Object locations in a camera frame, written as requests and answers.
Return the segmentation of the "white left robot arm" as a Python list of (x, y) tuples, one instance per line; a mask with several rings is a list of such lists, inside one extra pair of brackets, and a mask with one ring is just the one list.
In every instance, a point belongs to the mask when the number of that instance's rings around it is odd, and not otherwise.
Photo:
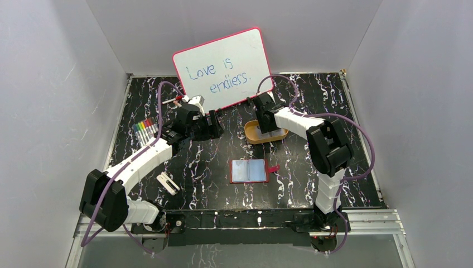
[(164, 208), (151, 200), (130, 200), (128, 194), (141, 179), (192, 141), (221, 137), (223, 128), (217, 112), (203, 112), (197, 104), (184, 103), (176, 117), (159, 127), (149, 141), (119, 164), (86, 177), (79, 203), (81, 214), (108, 232), (123, 224), (145, 224), (152, 232), (166, 227)]

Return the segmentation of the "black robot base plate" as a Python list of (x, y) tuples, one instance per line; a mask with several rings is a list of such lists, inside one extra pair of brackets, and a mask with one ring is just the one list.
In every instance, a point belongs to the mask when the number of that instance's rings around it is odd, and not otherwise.
[(221, 244), (292, 244), (330, 252), (351, 231), (345, 212), (317, 208), (169, 210), (154, 226), (133, 224), (132, 233), (162, 236), (170, 247)]

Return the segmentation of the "orange oval tray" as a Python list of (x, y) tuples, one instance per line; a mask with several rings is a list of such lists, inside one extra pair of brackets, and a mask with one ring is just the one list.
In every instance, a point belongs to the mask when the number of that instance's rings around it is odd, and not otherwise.
[(252, 120), (252, 121), (249, 121), (245, 124), (244, 126), (244, 133), (245, 133), (245, 136), (246, 136), (246, 139), (247, 141), (252, 144), (252, 145), (257, 145), (257, 144), (262, 144), (262, 143), (267, 143), (267, 142), (273, 142), (273, 141), (279, 141), (279, 140), (283, 140), (287, 134), (284, 136), (284, 138), (280, 138), (280, 139), (265, 139), (265, 140), (262, 140), (262, 139), (259, 139), (258, 138), (258, 132), (261, 131), (260, 127), (259, 127), (259, 123), (257, 120)]

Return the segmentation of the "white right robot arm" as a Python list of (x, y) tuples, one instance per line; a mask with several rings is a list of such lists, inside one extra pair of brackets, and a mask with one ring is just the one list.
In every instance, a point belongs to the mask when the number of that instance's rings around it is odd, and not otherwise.
[(311, 117), (277, 104), (269, 93), (256, 96), (253, 103), (262, 134), (284, 129), (304, 138), (312, 164), (318, 171), (314, 213), (308, 217), (295, 217), (295, 229), (329, 231), (339, 218), (339, 187), (354, 154), (342, 123), (339, 119)]

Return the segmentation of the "red card holder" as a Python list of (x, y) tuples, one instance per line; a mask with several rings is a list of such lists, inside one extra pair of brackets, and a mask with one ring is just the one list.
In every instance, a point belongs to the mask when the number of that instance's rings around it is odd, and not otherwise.
[(280, 169), (280, 165), (269, 166), (266, 159), (229, 161), (231, 184), (267, 183), (269, 175)]

